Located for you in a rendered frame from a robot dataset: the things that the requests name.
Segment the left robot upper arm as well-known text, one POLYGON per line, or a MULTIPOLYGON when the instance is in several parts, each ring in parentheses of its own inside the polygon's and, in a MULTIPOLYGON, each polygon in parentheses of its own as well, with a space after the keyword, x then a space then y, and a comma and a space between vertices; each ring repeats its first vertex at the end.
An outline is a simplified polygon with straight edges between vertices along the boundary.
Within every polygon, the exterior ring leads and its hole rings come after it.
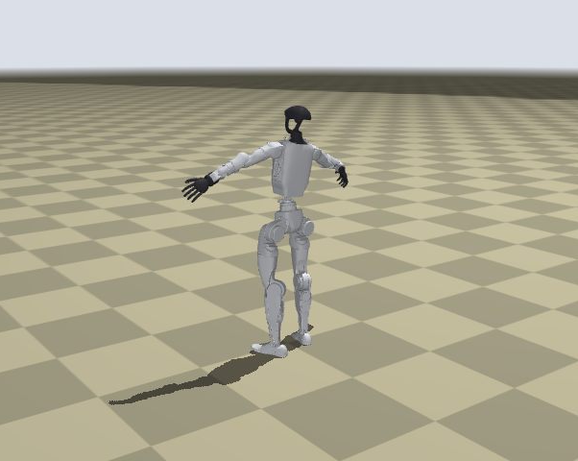
POLYGON ((277 159, 281 156, 284 147, 285 145, 281 142, 268 142, 263 147, 253 151, 249 156, 249 161, 242 168, 250 167, 268 158, 277 159))

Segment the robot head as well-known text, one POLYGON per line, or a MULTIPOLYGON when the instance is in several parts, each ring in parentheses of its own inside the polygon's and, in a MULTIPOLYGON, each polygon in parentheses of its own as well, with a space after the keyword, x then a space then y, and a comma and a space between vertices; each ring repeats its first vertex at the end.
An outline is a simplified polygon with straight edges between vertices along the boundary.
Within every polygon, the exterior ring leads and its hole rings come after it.
POLYGON ((293 106, 287 109, 285 112, 285 129, 286 132, 290 133, 291 139, 289 141, 295 144, 306 144, 303 140, 301 132, 299 131, 299 127, 301 125, 302 120, 311 120, 311 114, 308 109, 302 106, 293 106), (292 131, 289 129, 288 124, 290 119, 295 119, 297 123, 295 129, 292 131))

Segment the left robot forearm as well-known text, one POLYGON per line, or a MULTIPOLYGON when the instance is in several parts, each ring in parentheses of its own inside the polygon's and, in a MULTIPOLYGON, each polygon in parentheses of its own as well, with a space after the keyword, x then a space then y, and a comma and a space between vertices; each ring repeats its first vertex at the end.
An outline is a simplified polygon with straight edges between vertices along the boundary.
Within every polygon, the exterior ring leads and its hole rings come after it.
POLYGON ((209 176, 212 178, 213 182, 222 180, 225 176, 239 172, 239 169, 248 161, 249 156, 246 153, 239 153, 234 159, 231 159, 228 163, 218 167, 215 172, 211 173, 209 176))

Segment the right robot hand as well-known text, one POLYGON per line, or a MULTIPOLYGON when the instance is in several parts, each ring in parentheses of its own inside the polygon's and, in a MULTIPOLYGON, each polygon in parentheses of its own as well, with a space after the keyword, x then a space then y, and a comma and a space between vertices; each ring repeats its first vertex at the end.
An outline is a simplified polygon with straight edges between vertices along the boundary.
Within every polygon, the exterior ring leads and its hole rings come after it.
POLYGON ((339 179, 337 179, 337 181, 339 181, 339 180, 342 178, 341 181, 339 182, 339 184, 342 183, 341 186, 344 185, 344 186, 343 186, 343 188, 344 188, 344 187, 346 187, 347 184, 348 184, 347 173, 346 173, 346 171, 345 171, 345 167, 343 167, 343 166, 339 167, 338 171, 339 171, 339 172, 337 172, 337 171, 335 172, 335 174, 337 174, 337 173, 340 174, 340 177, 339 177, 339 179))

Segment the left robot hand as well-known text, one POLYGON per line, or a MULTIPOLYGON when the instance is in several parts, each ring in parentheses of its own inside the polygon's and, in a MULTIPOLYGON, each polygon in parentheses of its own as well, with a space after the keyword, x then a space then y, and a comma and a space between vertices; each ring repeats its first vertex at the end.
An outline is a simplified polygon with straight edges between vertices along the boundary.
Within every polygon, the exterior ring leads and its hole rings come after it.
POLYGON ((188 195, 190 192, 192 192, 193 190, 196 189, 196 191, 193 192, 193 193, 187 198, 187 200, 189 200, 189 199, 192 198, 195 194, 197 194, 198 192, 200 192, 200 193, 191 201, 191 203, 193 203, 195 200, 197 200, 197 198, 199 198, 203 193, 205 193, 205 192, 208 190, 208 187, 209 187, 209 186, 212 186, 212 185, 214 185, 215 183, 217 183, 219 180, 216 181, 216 182, 213 182, 212 178, 209 176, 211 173, 213 173, 213 172, 210 172, 209 174, 207 174, 207 175, 205 176, 205 178, 199 178, 199 179, 198 179, 198 178, 194 178, 194 179, 189 179, 189 180, 185 181, 185 183, 189 183, 189 182, 194 182, 194 183, 189 184, 189 185, 188 185, 186 188, 184 188, 181 192, 184 192, 186 189, 188 189, 188 188, 190 188, 190 187, 192 187, 192 186, 194 186, 194 187, 191 188, 190 190, 188 190, 188 191, 183 195, 183 197, 185 197, 185 196, 188 195))

